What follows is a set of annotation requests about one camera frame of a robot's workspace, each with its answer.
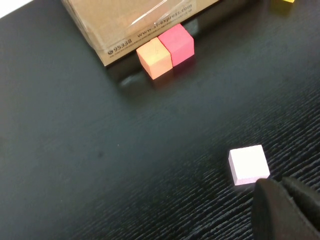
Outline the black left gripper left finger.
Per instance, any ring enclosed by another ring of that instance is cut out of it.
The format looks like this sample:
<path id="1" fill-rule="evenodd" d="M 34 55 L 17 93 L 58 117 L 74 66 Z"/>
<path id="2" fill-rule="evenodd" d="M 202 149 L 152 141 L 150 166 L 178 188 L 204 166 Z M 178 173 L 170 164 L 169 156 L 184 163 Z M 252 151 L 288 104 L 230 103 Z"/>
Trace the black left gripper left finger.
<path id="1" fill-rule="evenodd" d="M 255 240 L 318 240 L 320 226 L 303 215 L 282 184 L 273 179 L 255 183 L 251 209 Z"/>

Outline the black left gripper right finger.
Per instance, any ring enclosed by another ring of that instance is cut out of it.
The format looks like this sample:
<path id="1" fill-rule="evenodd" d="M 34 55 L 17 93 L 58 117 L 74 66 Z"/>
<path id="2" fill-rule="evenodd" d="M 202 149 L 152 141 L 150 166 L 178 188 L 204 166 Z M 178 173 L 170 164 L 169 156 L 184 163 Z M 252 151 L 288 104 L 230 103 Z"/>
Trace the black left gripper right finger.
<path id="1" fill-rule="evenodd" d="M 314 227 L 320 226 L 320 194 L 293 177 L 284 177 L 282 185 L 303 215 Z"/>

